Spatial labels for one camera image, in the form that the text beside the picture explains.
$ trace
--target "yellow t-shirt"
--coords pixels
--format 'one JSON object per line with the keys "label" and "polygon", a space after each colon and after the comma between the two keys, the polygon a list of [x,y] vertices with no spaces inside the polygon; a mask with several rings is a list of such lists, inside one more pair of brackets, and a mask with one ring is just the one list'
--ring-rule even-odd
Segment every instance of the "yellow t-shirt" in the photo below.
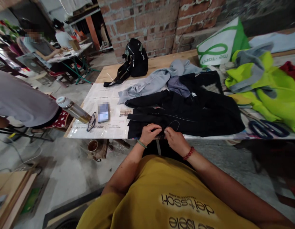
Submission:
{"label": "yellow t-shirt", "polygon": [[103,228],[258,228],[218,199],[184,164],[160,156],[144,157],[124,198],[99,197],[77,229]]}

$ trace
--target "black backpack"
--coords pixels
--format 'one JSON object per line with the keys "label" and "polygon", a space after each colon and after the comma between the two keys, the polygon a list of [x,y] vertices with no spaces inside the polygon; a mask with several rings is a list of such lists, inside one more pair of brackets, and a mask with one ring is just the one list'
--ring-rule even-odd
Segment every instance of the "black backpack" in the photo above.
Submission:
{"label": "black backpack", "polygon": [[105,82],[104,87],[121,84],[129,76],[139,77],[147,74],[148,58],[146,50],[138,39],[132,38],[128,42],[122,58],[125,58],[125,63],[119,67],[116,78],[112,82]]}

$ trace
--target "green bracelet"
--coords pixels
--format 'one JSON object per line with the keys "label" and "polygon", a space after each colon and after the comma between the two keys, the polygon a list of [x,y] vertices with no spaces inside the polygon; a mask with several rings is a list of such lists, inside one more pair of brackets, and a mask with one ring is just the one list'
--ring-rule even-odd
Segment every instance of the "green bracelet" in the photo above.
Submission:
{"label": "green bracelet", "polygon": [[139,139],[138,139],[138,143],[139,143],[140,145],[142,145],[144,148],[146,148],[146,149],[147,149],[147,146],[146,146],[146,145],[144,145],[142,142],[140,142],[140,141],[139,141]]}

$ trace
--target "blue scissor handle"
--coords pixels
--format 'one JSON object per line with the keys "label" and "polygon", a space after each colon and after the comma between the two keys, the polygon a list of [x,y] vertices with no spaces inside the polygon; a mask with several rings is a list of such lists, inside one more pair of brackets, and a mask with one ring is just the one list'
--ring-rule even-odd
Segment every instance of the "blue scissor handle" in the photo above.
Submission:
{"label": "blue scissor handle", "polygon": [[257,121],[250,121],[248,123],[249,128],[262,139],[273,139],[274,137]]}
{"label": "blue scissor handle", "polygon": [[287,137],[288,135],[290,135],[289,131],[284,129],[283,127],[264,120],[264,119],[260,119],[260,121],[267,126],[267,130],[269,130],[271,133],[273,133],[274,135],[278,136],[278,137]]}

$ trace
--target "white t-shirt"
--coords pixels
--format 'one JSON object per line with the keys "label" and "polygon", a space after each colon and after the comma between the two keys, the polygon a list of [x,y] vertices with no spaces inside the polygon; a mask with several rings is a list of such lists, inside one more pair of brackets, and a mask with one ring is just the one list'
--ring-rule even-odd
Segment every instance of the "white t-shirt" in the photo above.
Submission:
{"label": "white t-shirt", "polygon": [[73,38],[67,32],[56,31],[55,37],[61,47],[67,47],[68,49],[72,48],[69,41],[73,40]]}
{"label": "white t-shirt", "polygon": [[59,106],[48,95],[0,70],[0,115],[12,116],[27,127],[50,121]]}

